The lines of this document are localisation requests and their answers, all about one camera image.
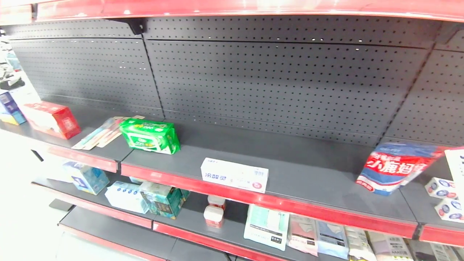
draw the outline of green wet wipes pack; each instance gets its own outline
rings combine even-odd
[[[129,118],[119,124],[119,129],[133,149],[174,154],[180,150],[174,124]]]

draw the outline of red and blue snack bag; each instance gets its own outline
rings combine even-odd
[[[390,195],[408,184],[445,154],[445,146],[384,143],[367,158],[356,180],[371,192]]]

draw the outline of pink package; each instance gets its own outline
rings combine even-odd
[[[317,256],[316,222],[312,218],[291,214],[287,246]]]

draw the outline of floor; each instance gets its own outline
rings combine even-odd
[[[50,168],[12,134],[0,131],[0,142],[4,181],[0,190],[0,260],[81,260],[76,249],[99,260],[141,260],[64,234],[57,223],[66,213],[48,207],[53,195],[30,184],[34,177],[48,175]]]

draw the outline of red product box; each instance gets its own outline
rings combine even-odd
[[[67,106],[42,101],[25,104],[22,111],[31,126],[38,131],[62,139],[70,139],[81,132]]]

